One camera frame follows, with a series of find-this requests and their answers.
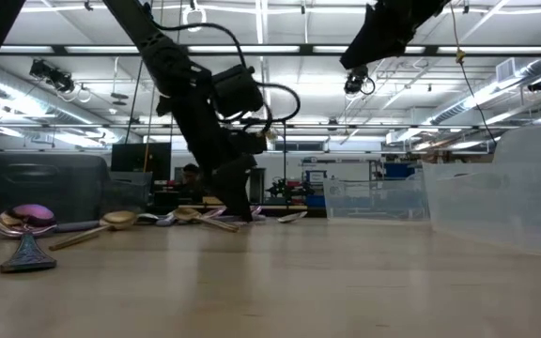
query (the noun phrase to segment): ceiling duct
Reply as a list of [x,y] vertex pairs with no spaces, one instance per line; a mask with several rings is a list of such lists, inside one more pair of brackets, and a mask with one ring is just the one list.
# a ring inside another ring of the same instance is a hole
[[468,112],[475,108],[475,102],[479,104],[485,103],[488,100],[495,99],[496,97],[504,94],[508,89],[530,85],[535,81],[541,79],[541,59],[534,60],[527,64],[527,66],[519,69],[515,72],[515,76],[511,79],[505,80],[501,83],[492,82],[481,88],[473,89],[475,93],[475,100],[471,93],[457,100],[454,104],[448,104],[445,109],[438,109],[438,112],[431,117],[431,124],[439,125],[441,122],[454,117],[456,115]]
[[[69,124],[109,124],[110,121],[101,118],[71,102],[66,102],[56,95],[49,93],[34,84],[28,83],[0,69],[0,98],[31,100],[32,109],[41,110],[48,114],[57,115],[55,122]],[[119,140],[124,140],[126,131],[111,130]],[[131,133],[131,142],[141,142],[138,135]]]

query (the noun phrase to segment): ceiling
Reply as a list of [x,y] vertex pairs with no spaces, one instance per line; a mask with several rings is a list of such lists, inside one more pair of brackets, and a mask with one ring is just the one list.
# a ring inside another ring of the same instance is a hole
[[[306,14],[300,12],[305,3]],[[358,33],[364,19],[364,0],[232,0],[199,1],[209,23],[229,28],[243,44],[342,44],[348,45]],[[494,7],[504,3],[498,10]],[[154,0],[154,18],[164,25],[177,25],[181,20],[180,1]],[[464,45],[541,45],[541,0],[470,0],[471,11],[460,12],[463,1],[454,1],[456,28]],[[130,45],[131,41],[101,1],[91,1],[93,11],[83,8],[84,1],[27,0],[6,39],[6,45]],[[198,13],[189,15],[189,21],[199,20]],[[223,32],[202,29],[183,31],[169,36],[182,44],[228,44],[230,38]],[[411,44],[453,45],[453,17],[450,11],[431,18],[419,29]],[[0,55],[0,69],[14,76],[36,83],[28,75],[33,59],[44,59],[72,74],[72,79],[89,89],[88,102],[74,100],[85,110],[112,123],[127,123],[134,100],[134,116],[148,122],[150,112],[158,101],[152,92],[153,83],[144,71],[139,74],[140,58],[121,56],[115,79],[115,58],[111,56],[8,56]],[[466,57],[465,69],[471,85],[493,81],[496,66],[507,57]],[[238,64],[236,56],[194,56],[193,61],[211,69],[223,71]],[[343,91],[348,73],[339,63],[338,56],[246,56],[248,65],[255,67],[261,80],[262,69],[266,80],[293,87],[301,96],[301,112],[293,123],[326,123],[337,117],[340,123],[421,123],[439,107],[457,98],[469,95],[468,86],[460,67],[453,57],[399,57],[369,65],[375,80],[375,93],[352,102]],[[53,92],[46,84],[37,84]],[[115,107],[110,94],[129,96],[128,105]],[[65,96],[72,99],[76,93]],[[270,106],[276,116],[293,110],[293,99],[286,93],[272,90]],[[538,100],[541,92],[521,94],[516,88],[506,91],[482,107],[489,116],[498,115]],[[117,109],[111,114],[110,108]],[[480,124],[475,111],[466,113],[467,119],[457,123]],[[153,123],[169,123],[168,116],[156,117]],[[385,135],[385,130],[364,130],[360,135]],[[156,129],[153,134],[167,134]]]

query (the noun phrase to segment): wooden table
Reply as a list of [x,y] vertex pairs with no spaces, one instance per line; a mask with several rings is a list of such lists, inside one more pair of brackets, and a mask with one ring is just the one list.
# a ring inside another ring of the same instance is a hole
[[0,338],[541,337],[541,257],[422,226],[135,227],[52,256],[0,275]]

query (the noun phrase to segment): cable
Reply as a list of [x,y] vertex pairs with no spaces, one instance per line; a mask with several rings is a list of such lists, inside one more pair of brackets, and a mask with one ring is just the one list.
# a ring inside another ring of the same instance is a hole
[[124,139],[124,144],[129,142],[129,135],[131,133],[132,116],[135,113],[135,103],[137,102],[137,91],[139,90],[139,81],[141,81],[141,70],[143,69],[143,59],[139,64],[139,74],[137,74],[137,83],[135,84],[135,92],[132,96],[131,114],[129,115],[129,127],[127,127],[127,137]]
[[372,85],[373,85],[373,90],[371,90],[370,92],[366,93],[364,92],[364,90],[361,89],[361,93],[363,93],[364,95],[366,96],[369,96],[369,95],[373,95],[373,93],[375,93],[375,89],[377,89],[377,87],[375,86],[375,81],[373,81],[373,79],[371,79],[370,77],[366,77],[366,80],[368,80]]
[[237,37],[235,36],[235,34],[233,34],[233,32],[231,32],[230,30],[228,30],[228,28],[225,28],[217,23],[189,23],[189,24],[183,24],[183,25],[178,25],[176,27],[165,27],[165,26],[162,26],[158,23],[156,23],[155,21],[153,21],[153,24],[156,28],[162,30],[162,31],[169,31],[169,32],[175,32],[175,31],[181,31],[181,30],[185,30],[185,29],[189,29],[189,28],[195,28],[195,27],[207,27],[207,28],[214,28],[214,29],[218,29],[220,31],[223,31],[225,32],[229,37],[231,37],[231,39],[233,40],[233,44],[235,44],[235,48],[237,48],[237,53],[240,57],[240,62],[241,62],[241,65],[244,66],[245,68],[247,68],[246,66],[246,63],[245,63],[245,56],[243,56],[243,51],[241,50],[241,44],[240,44],[240,41],[237,40]]
[[463,52],[460,49],[460,41],[458,39],[458,31],[456,30],[456,15],[455,15],[455,8],[452,5],[452,2],[450,2],[450,11],[452,12],[452,21],[454,25],[454,33],[455,33],[455,41],[456,41],[456,62],[460,65],[460,69],[462,70],[462,75],[465,77],[465,82],[467,83],[467,87],[469,88],[469,91],[471,92],[471,96],[473,97],[473,101],[475,102],[475,107],[477,107],[477,110],[479,111],[479,114],[481,114],[481,120],[484,122],[484,126],[486,127],[486,131],[489,134],[489,137],[494,142],[494,145],[497,145],[498,142],[496,141],[496,138],[494,138],[494,135],[492,134],[492,131],[489,129],[489,126],[486,122],[486,116],[484,115],[484,111],[479,106],[479,103],[477,103],[477,99],[475,98],[475,93],[473,92],[473,88],[471,87],[471,83],[469,82],[469,78],[467,77],[467,72],[465,71],[465,52]]
[[[160,22],[164,20],[164,0],[162,0],[162,9],[160,10]],[[156,89],[151,91],[151,103],[149,104],[149,121],[147,122],[147,138],[146,138],[146,153],[143,156],[143,172],[147,170],[147,160],[149,158],[149,136],[151,134],[151,119],[154,115],[154,99],[156,97]]]
[[471,88],[471,84],[469,83],[469,79],[467,78],[467,72],[465,71],[465,66],[463,66],[462,63],[460,64],[460,68],[462,69],[462,74],[465,77],[465,82],[467,83],[467,86],[469,87],[469,91],[471,92],[473,100],[475,101],[475,107],[477,107],[477,110],[479,110],[479,113],[481,114],[481,119],[482,119],[482,121],[484,121],[484,126],[486,126],[486,131],[489,134],[489,137],[494,142],[494,145],[497,145],[498,142],[494,138],[494,135],[492,134],[492,131],[487,126],[486,116],[484,115],[484,111],[481,110],[481,107],[479,106],[479,103],[477,103],[477,100],[475,99],[475,93],[473,93],[473,89]]
[[[194,27],[207,27],[207,28],[214,28],[214,29],[223,31],[229,37],[231,37],[231,39],[233,40],[233,43],[235,44],[235,48],[237,49],[238,56],[240,58],[240,63],[244,68],[247,69],[247,64],[245,62],[245,56],[243,55],[243,50],[241,49],[240,41],[237,39],[235,34],[233,34],[233,32],[231,32],[228,28],[225,28],[225,27],[223,27],[223,26],[221,26],[221,25],[219,25],[217,23],[189,23],[189,24],[180,24],[180,25],[175,26],[175,27],[166,27],[166,26],[163,26],[163,25],[161,25],[159,23],[156,23],[153,19],[152,19],[152,22],[153,22],[153,24],[154,24],[154,26],[156,28],[158,28],[158,29],[160,29],[162,31],[171,31],[171,32],[178,31],[180,33],[180,31],[182,31],[182,30],[189,29],[189,28],[194,28]],[[263,132],[268,131],[270,129],[272,123],[285,123],[289,119],[293,118],[295,115],[297,115],[300,112],[300,109],[301,109],[300,97],[298,96],[298,94],[293,89],[289,88],[286,85],[282,85],[282,84],[262,84],[262,83],[259,83],[259,82],[256,82],[256,84],[259,85],[259,86],[263,86],[263,87],[274,87],[274,88],[283,89],[286,92],[288,92],[289,94],[291,94],[294,97],[294,99],[296,100],[296,109],[295,109],[295,111],[293,113],[291,113],[290,115],[286,116],[286,117],[282,117],[282,118],[278,118],[278,119],[273,119],[272,118],[272,114],[270,113],[271,110],[270,110],[269,105],[266,102],[263,102],[265,107],[267,108],[267,111],[269,112],[269,115],[267,116],[267,119],[266,119],[266,122],[265,122],[265,127],[263,129]],[[229,117],[227,119],[218,119],[218,120],[221,123],[232,123],[232,122],[240,120],[247,113],[248,112],[241,112],[237,116]],[[247,128],[252,127],[253,125],[256,125],[256,124],[260,124],[261,122],[262,122],[262,120],[260,120],[260,119],[249,119],[249,122],[246,122],[246,127],[243,130],[245,131]]]
[[285,123],[288,120],[292,119],[295,115],[297,115],[300,112],[301,100],[300,100],[300,96],[298,96],[298,93],[296,93],[295,90],[293,90],[293,89],[291,89],[288,86],[283,85],[283,84],[261,84],[259,82],[256,82],[256,84],[259,85],[259,86],[262,86],[262,87],[283,89],[287,93],[291,94],[291,96],[293,96],[293,98],[296,100],[296,109],[293,111],[293,113],[291,113],[291,114],[289,114],[289,115],[287,115],[285,117],[274,118],[274,119],[271,120],[272,121],[271,123]]

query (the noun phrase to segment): wooden spoon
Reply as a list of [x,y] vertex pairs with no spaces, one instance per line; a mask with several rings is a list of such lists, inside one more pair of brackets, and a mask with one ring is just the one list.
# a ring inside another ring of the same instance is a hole
[[209,218],[203,218],[202,214],[197,212],[197,210],[188,208],[188,207],[179,207],[175,210],[175,217],[182,221],[198,221],[200,223],[205,223],[208,225],[214,225],[225,231],[236,233],[240,230],[238,226],[231,225],[228,223],[214,221]]
[[279,223],[292,223],[292,222],[295,222],[296,220],[299,220],[300,218],[303,218],[304,216],[306,216],[307,213],[308,211],[298,212],[295,214],[284,216],[280,219],[277,219],[277,221]]
[[100,220],[100,227],[85,231],[81,234],[63,239],[49,247],[49,250],[56,251],[67,248],[71,245],[82,243],[84,241],[96,238],[100,232],[105,230],[125,230],[135,223],[137,215],[130,211],[116,211],[103,215]]

